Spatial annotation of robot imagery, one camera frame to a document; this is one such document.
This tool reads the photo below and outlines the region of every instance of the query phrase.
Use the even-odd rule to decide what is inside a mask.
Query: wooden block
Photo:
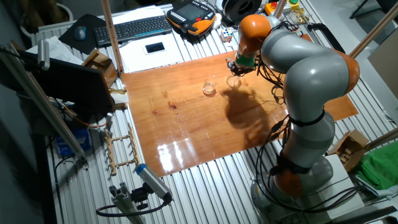
[[[105,82],[108,88],[111,87],[111,85],[118,77],[112,60],[106,55],[99,53],[98,49],[94,49],[82,65],[85,67],[100,70],[105,78]]]

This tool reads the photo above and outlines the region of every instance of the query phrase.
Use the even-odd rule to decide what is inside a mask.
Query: keyboard
[[[166,19],[166,16],[155,16],[136,21],[125,22],[114,25],[116,37],[119,44],[129,40],[137,40],[155,35],[168,34],[172,27]],[[111,45],[108,28],[99,27],[94,29],[95,39],[98,47]]]

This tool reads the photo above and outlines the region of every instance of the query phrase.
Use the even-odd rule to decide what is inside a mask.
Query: green cloth
[[[376,190],[398,184],[398,141],[373,150],[357,166],[358,176]]]

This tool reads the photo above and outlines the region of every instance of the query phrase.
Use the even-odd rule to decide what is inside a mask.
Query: wooden table
[[[228,52],[136,73],[122,81],[146,164],[163,176],[264,143],[287,110],[271,95],[273,84],[255,72],[241,86],[226,84]],[[215,75],[216,93],[206,96],[205,78]],[[358,114],[347,96],[325,105],[335,120]]]

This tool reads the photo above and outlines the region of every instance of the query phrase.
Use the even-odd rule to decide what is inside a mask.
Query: smartphone
[[[164,50],[165,50],[165,48],[164,48],[162,42],[159,42],[156,44],[149,44],[144,47],[145,54],[153,54],[153,53],[161,52]]]

